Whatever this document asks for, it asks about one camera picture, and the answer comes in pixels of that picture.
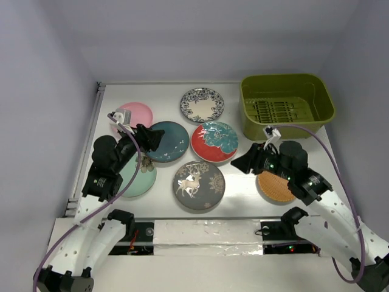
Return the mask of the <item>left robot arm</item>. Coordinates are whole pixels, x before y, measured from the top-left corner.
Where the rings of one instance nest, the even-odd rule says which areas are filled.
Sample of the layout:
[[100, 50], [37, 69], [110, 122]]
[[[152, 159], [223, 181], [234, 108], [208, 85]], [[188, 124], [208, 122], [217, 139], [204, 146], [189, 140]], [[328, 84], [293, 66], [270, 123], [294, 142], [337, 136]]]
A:
[[121, 139], [105, 135], [93, 145], [89, 169], [72, 227], [49, 249], [33, 278], [34, 291], [92, 291], [97, 270], [120, 240], [134, 237], [135, 221], [130, 212], [114, 209], [126, 187], [120, 174], [133, 156], [157, 150], [164, 131], [141, 124]]

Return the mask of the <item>aluminium table edge rail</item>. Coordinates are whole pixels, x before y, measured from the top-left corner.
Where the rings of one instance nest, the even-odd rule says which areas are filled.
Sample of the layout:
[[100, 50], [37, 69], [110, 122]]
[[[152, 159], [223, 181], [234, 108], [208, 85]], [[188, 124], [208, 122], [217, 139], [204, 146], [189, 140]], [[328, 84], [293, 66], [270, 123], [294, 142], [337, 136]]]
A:
[[104, 91], [106, 84], [103, 82], [97, 83], [96, 96], [94, 100], [94, 106], [92, 108], [91, 118], [89, 119], [89, 124], [86, 130], [84, 137], [84, 144], [81, 151], [81, 156], [78, 162], [77, 171], [75, 174], [74, 184], [70, 197], [66, 201], [66, 207], [63, 212], [62, 218], [73, 217], [75, 215], [76, 203], [81, 194], [81, 187], [83, 185], [83, 178], [86, 173], [86, 167], [88, 164], [89, 153], [91, 150], [92, 138], [94, 136], [99, 111], [101, 108]]

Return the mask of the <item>grey reindeer plate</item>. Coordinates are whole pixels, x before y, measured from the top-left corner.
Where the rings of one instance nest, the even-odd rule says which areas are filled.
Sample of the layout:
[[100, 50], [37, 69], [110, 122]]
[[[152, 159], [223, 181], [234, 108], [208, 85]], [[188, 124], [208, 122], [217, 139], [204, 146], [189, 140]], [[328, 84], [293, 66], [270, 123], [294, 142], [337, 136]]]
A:
[[184, 207], [205, 211], [218, 205], [225, 192], [224, 175], [217, 166], [206, 161], [182, 165], [173, 178], [173, 193]]

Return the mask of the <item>dark teal glazed plate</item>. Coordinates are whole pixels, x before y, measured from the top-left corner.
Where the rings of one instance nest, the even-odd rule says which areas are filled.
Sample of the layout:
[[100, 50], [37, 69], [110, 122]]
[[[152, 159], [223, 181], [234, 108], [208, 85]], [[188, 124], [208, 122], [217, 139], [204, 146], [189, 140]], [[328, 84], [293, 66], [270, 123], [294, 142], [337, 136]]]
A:
[[185, 154], [190, 138], [187, 130], [173, 121], [163, 121], [151, 126], [152, 130], [164, 130], [159, 147], [146, 155], [155, 162], [172, 162]]

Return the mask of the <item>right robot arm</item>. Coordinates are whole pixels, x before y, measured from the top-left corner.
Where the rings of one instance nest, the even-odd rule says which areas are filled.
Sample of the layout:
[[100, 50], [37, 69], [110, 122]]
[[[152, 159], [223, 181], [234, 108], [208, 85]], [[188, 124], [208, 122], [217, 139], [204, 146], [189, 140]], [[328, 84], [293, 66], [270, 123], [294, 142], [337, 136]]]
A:
[[332, 185], [309, 168], [308, 154], [298, 142], [282, 142], [279, 148], [254, 143], [231, 164], [245, 174], [267, 172], [285, 179], [293, 196], [324, 221], [315, 224], [307, 211], [293, 207], [281, 216], [284, 237], [298, 236], [321, 248], [351, 273], [363, 291], [388, 287], [388, 242], [362, 223]]

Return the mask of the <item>blue floral white plate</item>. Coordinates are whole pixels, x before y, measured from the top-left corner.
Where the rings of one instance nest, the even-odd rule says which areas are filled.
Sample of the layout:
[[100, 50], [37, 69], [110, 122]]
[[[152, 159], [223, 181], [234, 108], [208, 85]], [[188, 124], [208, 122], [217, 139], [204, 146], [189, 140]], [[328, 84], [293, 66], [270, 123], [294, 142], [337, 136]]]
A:
[[224, 99], [220, 93], [210, 88], [191, 89], [180, 100], [182, 114], [197, 123], [216, 120], [224, 108]]

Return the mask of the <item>pink plastic plate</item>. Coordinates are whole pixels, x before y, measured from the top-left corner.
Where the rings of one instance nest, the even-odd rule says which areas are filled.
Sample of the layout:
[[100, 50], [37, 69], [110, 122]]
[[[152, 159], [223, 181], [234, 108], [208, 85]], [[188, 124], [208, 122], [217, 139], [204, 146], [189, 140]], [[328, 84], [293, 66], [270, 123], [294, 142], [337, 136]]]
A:
[[131, 111], [131, 127], [136, 127], [138, 123], [143, 124], [147, 128], [151, 126], [153, 121], [153, 112], [146, 104], [141, 102], [130, 102], [120, 106], [119, 108]]

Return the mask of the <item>green plastic bin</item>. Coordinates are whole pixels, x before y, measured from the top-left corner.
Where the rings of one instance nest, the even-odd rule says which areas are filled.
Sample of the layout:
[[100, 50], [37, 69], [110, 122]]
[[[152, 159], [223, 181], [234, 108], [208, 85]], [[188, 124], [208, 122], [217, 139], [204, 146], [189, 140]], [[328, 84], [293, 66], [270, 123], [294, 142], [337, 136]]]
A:
[[333, 120], [336, 109], [321, 79], [312, 74], [252, 75], [240, 83], [243, 134], [265, 140], [263, 128], [280, 127], [283, 139], [302, 139]]

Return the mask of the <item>red teal flower plate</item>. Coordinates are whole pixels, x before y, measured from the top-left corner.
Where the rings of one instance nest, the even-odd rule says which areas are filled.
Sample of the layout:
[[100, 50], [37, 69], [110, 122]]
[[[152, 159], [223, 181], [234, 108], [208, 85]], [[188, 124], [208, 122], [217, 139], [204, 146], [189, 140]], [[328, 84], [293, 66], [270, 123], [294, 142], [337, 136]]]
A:
[[211, 121], [200, 124], [191, 135], [191, 147], [201, 159], [222, 163], [231, 159], [238, 150], [236, 131], [224, 122]]

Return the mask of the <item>orange woven round plate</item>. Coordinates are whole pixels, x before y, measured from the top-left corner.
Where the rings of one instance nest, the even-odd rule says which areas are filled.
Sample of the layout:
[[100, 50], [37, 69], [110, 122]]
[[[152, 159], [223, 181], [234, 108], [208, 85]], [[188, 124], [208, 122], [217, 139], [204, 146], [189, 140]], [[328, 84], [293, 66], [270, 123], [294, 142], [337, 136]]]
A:
[[272, 201], [288, 203], [296, 199], [288, 188], [288, 180], [280, 178], [270, 172], [258, 175], [258, 184], [261, 191]]

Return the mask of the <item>silver foil covered bar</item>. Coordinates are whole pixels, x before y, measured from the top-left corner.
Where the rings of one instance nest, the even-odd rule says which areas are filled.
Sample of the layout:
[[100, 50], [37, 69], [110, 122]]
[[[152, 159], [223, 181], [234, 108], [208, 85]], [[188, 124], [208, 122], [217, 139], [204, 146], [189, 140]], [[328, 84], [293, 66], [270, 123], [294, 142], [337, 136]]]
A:
[[157, 220], [155, 256], [261, 256], [259, 220]]

